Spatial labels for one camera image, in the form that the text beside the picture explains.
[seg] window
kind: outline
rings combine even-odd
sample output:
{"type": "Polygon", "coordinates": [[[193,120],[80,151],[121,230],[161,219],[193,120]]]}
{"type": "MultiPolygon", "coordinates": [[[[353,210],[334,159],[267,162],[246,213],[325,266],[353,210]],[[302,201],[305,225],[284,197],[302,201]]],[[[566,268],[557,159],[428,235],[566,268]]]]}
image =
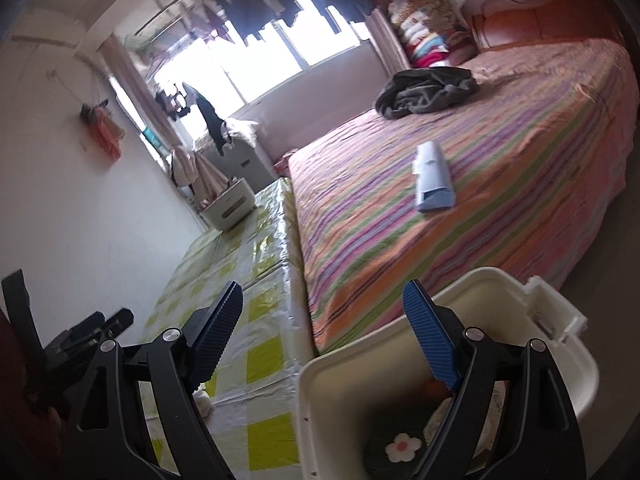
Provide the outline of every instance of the window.
{"type": "MultiPolygon", "coordinates": [[[[340,27],[334,34],[311,0],[297,2],[302,10],[292,27],[282,20],[267,23],[258,38],[249,36],[245,45],[233,24],[226,22],[233,43],[219,38],[194,41],[158,71],[156,82],[167,93],[188,83],[226,118],[291,77],[370,38],[364,23],[347,23],[329,7],[340,27]]],[[[199,113],[181,122],[194,140],[206,134],[199,113]]]]}
{"type": "Polygon", "coordinates": [[[144,132],[145,130],[147,130],[145,121],[142,120],[142,117],[140,117],[140,114],[138,113],[138,111],[136,110],[135,105],[133,104],[133,102],[131,101],[131,99],[129,98],[129,96],[127,95],[127,93],[124,91],[124,88],[122,86],[120,86],[120,83],[118,83],[118,80],[116,78],[114,78],[113,76],[110,76],[109,78],[109,83],[111,83],[111,87],[113,87],[113,89],[116,92],[116,99],[120,104],[120,108],[122,108],[124,110],[124,112],[129,116],[129,118],[131,119],[131,121],[138,127],[139,134],[140,134],[140,139],[142,139],[142,142],[144,143],[147,151],[149,153],[151,153],[151,156],[154,158],[154,160],[159,164],[159,166],[163,169],[163,170],[167,170],[167,164],[168,164],[168,160],[166,158],[163,158],[162,155],[160,153],[158,153],[158,150],[156,150],[151,143],[149,143],[148,140],[146,140],[146,137],[143,135],[142,132],[144,132]]]}

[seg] white plastic container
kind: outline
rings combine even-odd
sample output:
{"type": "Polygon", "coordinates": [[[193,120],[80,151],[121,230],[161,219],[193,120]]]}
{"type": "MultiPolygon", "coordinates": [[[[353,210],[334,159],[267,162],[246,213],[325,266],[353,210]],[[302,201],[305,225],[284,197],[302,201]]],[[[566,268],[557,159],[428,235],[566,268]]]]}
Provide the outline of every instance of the white plastic container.
{"type": "Polygon", "coordinates": [[[255,207],[255,194],[244,178],[225,189],[202,213],[205,224],[229,231],[255,207]]]}
{"type": "MultiPolygon", "coordinates": [[[[578,418],[598,389],[598,367],[578,338],[586,318],[541,278],[526,285],[483,267],[438,293],[465,326],[492,339],[548,343],[578,418]]],[[[308,480],[368,480],[362,466],[366,415],[371,408],[423,384],[429,365],[406,317],[309,362],[298,388],[298,447],[308,480]]]]}

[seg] blue gripper pad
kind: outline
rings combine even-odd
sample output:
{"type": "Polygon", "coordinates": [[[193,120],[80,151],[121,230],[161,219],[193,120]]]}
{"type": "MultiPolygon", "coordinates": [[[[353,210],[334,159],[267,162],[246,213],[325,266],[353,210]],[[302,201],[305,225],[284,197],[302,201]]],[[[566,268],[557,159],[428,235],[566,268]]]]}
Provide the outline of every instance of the blue gripper pad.
{"type": "Polygon", "coordinates": [[[209,381],[242,313],[242,287],[228,282],[210,307],[196,310],[182,331],[190,348],[185,384],[195,391],[209,381]]]}
{"type": "Polygon", "coordinates": [[[404,313],[420,343],[422,353],[429,362],[433,377],[445,383],[449,390],[457,390],[462,378],[456,368],[456,346],[442,322],[446,323],[450,333],[457,332],[452,336],[462,335],[462,323],[452,310],[434,304],[417,280],[411,280],[404,286],[402,302],[404,313]],[[438,317],[436,311],[439,309],[449,311],[447,319],[441,320],[438,317]]]}

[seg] dark gray clothing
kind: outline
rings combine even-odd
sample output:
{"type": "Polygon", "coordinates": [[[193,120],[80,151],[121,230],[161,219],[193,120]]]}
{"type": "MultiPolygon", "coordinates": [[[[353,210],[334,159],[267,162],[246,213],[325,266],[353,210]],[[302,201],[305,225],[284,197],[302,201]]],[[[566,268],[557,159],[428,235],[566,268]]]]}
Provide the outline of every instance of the dark gray clothing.
{"type": "Polygon", "coordinates": [[[415,68],[396,73],[376,100],[376,111],[387,119],[439,112],[461,103],[480,87],[471,70],[455,66],[415,68]]]}

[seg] stack of folded blankets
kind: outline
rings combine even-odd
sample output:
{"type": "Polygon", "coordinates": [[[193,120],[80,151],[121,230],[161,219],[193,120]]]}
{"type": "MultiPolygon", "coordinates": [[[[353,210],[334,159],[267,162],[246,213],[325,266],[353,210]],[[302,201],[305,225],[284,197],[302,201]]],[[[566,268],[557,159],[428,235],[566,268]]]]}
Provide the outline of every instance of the stack of folded blankets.
{"type": "Polygon", "coordinates": [[[388,10],[415,68],[457,66],[478,52],[448,0],[392,0],[388,10]]]}

